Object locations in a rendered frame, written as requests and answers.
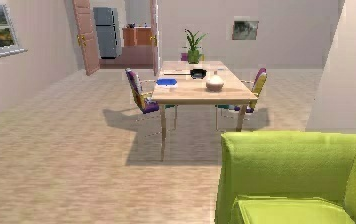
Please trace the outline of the light wooden dining table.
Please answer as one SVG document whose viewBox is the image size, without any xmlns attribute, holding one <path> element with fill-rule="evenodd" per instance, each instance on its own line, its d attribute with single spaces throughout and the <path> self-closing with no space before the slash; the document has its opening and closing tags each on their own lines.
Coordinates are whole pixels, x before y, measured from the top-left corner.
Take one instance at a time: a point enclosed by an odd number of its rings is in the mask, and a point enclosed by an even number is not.
<svg viewBox="0 0 356 224">
<path fill-rule="evenodd" d="M 203 79 L 193 79 L 190 75 L 163 75 L 164 70 L 171 69 L 205 69 Z M 206 88 L 206 79 L 215 71 L 224 80 L 224 86 L 219 92 Z M 166 147 L 166 105 L 238 105 L 241 107 L 235 130 L 240 132 L 244 121 L 246 107 L 250 102 L 256 102 L 256 97 L 240 79 L 221 61 L 202 61 L 199 64 L 189 64 L 185 61 L 164 61 L 159 71 L 160 78 L 172 77 L 177 80 L 177 88 L 160 88 L 157 85 L 152 93 L 152 100 L 160 107 L 161 118 L 161 159 L 164 159 Z"/>
</svg>

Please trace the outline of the blue and white dish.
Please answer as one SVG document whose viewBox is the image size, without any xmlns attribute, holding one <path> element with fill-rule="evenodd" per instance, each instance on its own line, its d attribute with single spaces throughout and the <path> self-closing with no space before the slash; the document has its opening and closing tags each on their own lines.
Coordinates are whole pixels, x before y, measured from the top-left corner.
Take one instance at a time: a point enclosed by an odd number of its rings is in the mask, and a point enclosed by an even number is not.
<svg viewBox="0 0 356 224">
<path fill-rule="evenodd" d="M 178 82 L 174 78 L 159 78 L 156 85 L 160 88 L 177 88 Z"/>
</svg>

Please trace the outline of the flat pale book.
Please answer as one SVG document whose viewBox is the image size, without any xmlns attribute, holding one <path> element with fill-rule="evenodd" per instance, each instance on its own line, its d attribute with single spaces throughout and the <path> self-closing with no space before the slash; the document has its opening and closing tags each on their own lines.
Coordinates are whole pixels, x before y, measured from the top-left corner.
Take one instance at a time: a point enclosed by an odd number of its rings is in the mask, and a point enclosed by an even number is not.
<svg viewBox="0 0 356 224">
<path fill-rule="evenodd" d="M 182 69 L 171 69 L 171 70 L 164 70 L 163 75 L 190 75 L 190 69 L 189 70 L 182 70 Z"/>
</svg>

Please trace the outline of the black bowl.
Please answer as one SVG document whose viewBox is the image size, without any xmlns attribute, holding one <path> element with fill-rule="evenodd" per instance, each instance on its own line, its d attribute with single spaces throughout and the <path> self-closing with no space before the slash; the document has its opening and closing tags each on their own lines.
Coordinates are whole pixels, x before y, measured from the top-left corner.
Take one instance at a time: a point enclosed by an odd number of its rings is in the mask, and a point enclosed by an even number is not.
<svg viewBox="0 0 356 224">
<path fill-rule="evenodd" d="M 206 76 L 207 71 L 205 69 L 192 69 L 190 76 L 193 79 L 203 79 Z"/>
</svg>

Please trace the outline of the green potted house plant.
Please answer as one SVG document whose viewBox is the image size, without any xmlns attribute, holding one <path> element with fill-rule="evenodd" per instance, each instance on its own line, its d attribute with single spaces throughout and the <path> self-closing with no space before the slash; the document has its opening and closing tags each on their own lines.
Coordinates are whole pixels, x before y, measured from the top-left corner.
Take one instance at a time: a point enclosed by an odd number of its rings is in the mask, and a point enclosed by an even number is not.
<svg viewBox="0 0 356 224">
<path fill-rule="evenodd" d="M 185 30 L 186 39 L 189 43 L 189 48 L 187 52 L 188 63 L 189 64 L 198 64 L 202 54 L 199 52 L 199 44 L 202 39 L 205 37 L 205 34 L 202 34 L 198 37 L 198 32 L 193 34 L 189 29 Z"/>
</svg>

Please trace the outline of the pink room door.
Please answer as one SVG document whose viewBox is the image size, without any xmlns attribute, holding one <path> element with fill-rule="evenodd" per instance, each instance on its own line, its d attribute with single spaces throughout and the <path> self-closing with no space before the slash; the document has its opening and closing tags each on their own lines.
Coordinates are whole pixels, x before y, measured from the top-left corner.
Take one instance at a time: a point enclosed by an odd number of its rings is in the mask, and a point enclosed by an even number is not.
<svg viewBox="0 0 356 224">
<path fill-rule="evenodd" d="M 86 75 L 90 76 L 100 69 L 97 35 L 94 33 L 94 22 L 90 9 L 90 0 L 72 0 L 77 25 L 77 36 L 83 35 L 85 46 L 79 46 L 82 51 Z"/>
<path fill-rule="evenodd" d="M 153 71 L 154 75 L 159 74 L 160 69 L 160 58 L 159 58 L 159 31 L 158 31 L 158 4 L 157 0 L 150 0 L 150 13 L 151 13 L 151 43 L 152 43 L 152 53 L 153 53 Z"/>
</svg>

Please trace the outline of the brown kitchen cupboard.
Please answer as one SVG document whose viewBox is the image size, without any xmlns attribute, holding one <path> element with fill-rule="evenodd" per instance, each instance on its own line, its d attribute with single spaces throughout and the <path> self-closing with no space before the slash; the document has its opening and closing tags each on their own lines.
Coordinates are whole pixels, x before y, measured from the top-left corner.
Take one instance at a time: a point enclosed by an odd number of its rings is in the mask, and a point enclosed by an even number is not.
<svg viewBox="0 0 356 224">
<path fill-rule="evenodd" d="M 151 46 L 152 32 L 150 28 L 124 28 L 123 39 L 125 46 Z"/>
</svg>

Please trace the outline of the grey fridge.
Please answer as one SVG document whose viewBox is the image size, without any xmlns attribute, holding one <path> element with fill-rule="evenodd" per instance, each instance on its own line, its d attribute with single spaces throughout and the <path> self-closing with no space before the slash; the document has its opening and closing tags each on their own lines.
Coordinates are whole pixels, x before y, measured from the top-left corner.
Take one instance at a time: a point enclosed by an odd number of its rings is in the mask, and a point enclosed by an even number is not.
<svg viewBox="0 0 356 224">
<path fill-rule="evenodd" d="M 102 59 L 115 59 L 122 53 L 116 8 L 94 7 L 94 20 Z"/>
</svg>

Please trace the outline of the green sofa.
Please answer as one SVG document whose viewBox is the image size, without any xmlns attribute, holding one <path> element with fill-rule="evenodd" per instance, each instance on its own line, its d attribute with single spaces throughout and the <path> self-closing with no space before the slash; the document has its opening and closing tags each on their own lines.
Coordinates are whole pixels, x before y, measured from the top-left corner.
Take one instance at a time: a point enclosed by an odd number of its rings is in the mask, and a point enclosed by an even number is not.
<svg viewBox="0 0 356 224">
<path fill-rule="evenodd" d="M 215 224 L 356 224 L 356 134 L 225 132 Z"/>
</svg>

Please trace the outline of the framed dark wall picture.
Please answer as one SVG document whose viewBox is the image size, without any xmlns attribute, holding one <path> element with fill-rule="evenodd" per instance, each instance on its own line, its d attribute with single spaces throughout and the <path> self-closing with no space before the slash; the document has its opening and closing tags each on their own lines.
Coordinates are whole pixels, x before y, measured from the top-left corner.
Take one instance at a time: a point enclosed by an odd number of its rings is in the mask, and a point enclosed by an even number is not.
<svg viewBox="0 0 356 224">
<path fill-rule="evenodd" d="M 235 21 L 233 25 L 233 40 L 255 40 L 258 33 L 258 21 Z"/>
</svg>

